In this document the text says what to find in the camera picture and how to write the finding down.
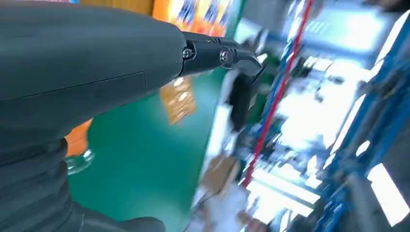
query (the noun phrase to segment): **screw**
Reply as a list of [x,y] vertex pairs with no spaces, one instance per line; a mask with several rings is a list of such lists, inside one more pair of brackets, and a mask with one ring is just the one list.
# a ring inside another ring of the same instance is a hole
[[229,52],[228,51],[223,50],[223,51],[220,52],[220,60],[222,62],[226,62],[228,60],[228,58],[229,58]]
[[182,57],[184,59],[188,59],[192,57],[192,54],[193,54],[193,51],[191,49],[185,48],[184,51],[182,52]]

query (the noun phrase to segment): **blue metal rack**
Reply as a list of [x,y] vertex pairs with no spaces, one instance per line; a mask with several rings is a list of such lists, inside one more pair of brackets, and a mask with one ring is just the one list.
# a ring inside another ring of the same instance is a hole
[[[390,52],[384,57],[380,71],[370,81],[370,91],[366,93],[355,119],[336,151],[335,159],[327,169],[327,178],[324,181],[327,188],[322,198],[328,204],[316,225],[316,232],[332,231],[349,204],[354,204],[356,208],[366,211],[366,203],[361,203],[359,206],[356,205],[355,200],[349,199],[349,202],[346,193],[350,191],[362,195],[357,193],[358,188],[352,190],[352,186],[360,184],[370,170],[381,162],[409,117],[410,66],[408,62],[401,62],[401,64],[399,62],[404,60],[402,49],[409,44],[409,34],[410,19],[407,18]],[[369,125],[369,120],[374,122],[374,125]],[[357,158],[355,152],[366,140],[370,141],[370,146]],[[353,184],[346,184],[348,180],[341,181],[341,175],[346,179],[350,178]],[[378,225],[372,225],[374,221],[371,221],[369,215],[366,213],[361,215],[366,218],[359,222],[363,224],[361,226],[363,230],[383,231],[386,228],[384,224],[387,221],[377,220],[375,223]]]
[[261,125],[264,125],[267,118],[268,118],[269,109],[272,106],[273,100],[275,99],[275,96],[276,96],[277,91],[279,89],[279,85],[280,85],[280,83],[282,83],[282,79],[285,76],[285,69],[286,69],[286,66],[288,65],[289,57],[291,56],[292,47],[293,47],[293,41],[290,41],[284,49],[282,58],[280,60],[279,69],[278,69],[279,71],[278,71],[277,77],[275,78],[274,82],[272,83],[272,88],[271,88],[270,94],[269,94],[268,99],[265,103],[265,109],[264,109],[264,112],[262,114],[262,119],[261,119],[261,122],[260,122]]

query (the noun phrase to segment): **fluorescent light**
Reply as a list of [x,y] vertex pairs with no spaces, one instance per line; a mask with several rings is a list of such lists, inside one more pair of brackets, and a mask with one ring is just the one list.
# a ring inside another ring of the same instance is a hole
[[365,82],[369,82],[374,76],[376,76],[379,73],[383,63],[384,63],[383,59],[381,61],[377,62],[373,66],[373,68],[369,71],[369,73],[366,76],[364,76],[365,78],[363,78],[362,80],[365,81]]
[[383,164],[376,165],[367,178],[390,225],[401,222],[410,209]]
[[326,169],[327,166],[329,166],[332,163],[335,156],[336,156],[336,153],[333,153],[332,155],[329,156],[329,158],[327,158],[326,162],[323,165],[323,169]]
[[263,63],[267,57],[268,57],[268,54],[265,53],[265,54],[258,56],[257,59],[260,63]]
[[278,171],[281,175],[289,178],[289,179],[297,179],[300,178],[300,171],[293,168],[292,165],[285,163]]
[[322,183],[321,180],[318,180],[316,178],[316,175],[311,175],[309,178],[306,180],[305,185],[316,189],[320,184]]
[[367,140],[367,141],[365,141],[364,143],[362,143],[362,144],[359,146],[359,148],[357,148],[356,156],[359,156],[359,155],[361,155],[363,152],[365,152],[365,151],[367,150],[367,148],[369,147],[369,145],[370,145],[370,141],[369,141],[369,140]]
[[396,38],[400,33],[404,22],[409,16],[409,12],[410,10],[406,11],[393,25],[392,30],[390,31],[389,36],[386,39],[386,42],[383,44],[383,47],[381,48],[380,53],[377,56],[376,63],[383,59],[387,55],[387,53],[389,53],[390,49],[392,49],[392,46],[396,41]]
[[373,12],[349,14],[344,24],[349,28],[349,33],[343,36],[341,42],[349,49],[361,52],[372,49],[384,27],[384,21]]
[[280,232],[284,232],[288,228],[289,214],[289,210],[286,210],[285,214],[282,217],[282,220],[280,221]]
[[330,154],[334,153],[337,149],[339,149],[340,145],[342,144],[343,139],[345,138],[347,131],[350,128],[351,123],[353,122],[354,117],[356,116],[357,112],[360,109],[360,106],[363,103],[363,100],[365,99],[366,94],[363,94],[353,105],[353,108],[350,111],[349,116],[346,119],[345,124],[342,127],[342,130],[339,134],[339,136],[336,139],[335,145],[333,145],[332,151]]
[[314,204],[320,198],[319,195],[316,195],[313,192],[287,182],[263,170],[255,170],[252,177],[311,204]]
[[263,186],[255,181],[252,181],[247,189],[252,193],[255,193],[261,197],[261,201],[272,201],[272,203],[279,205],[297,212],[298,214],[307,217],[313,211],[313,209],[303,205],[295,200],[292,200],[266,186]]
[[314,155],[312,158],[309,159],[307,162],[307,171],[308,175],[315,174],[317,172],[316,165],[318,164],[318,158]]

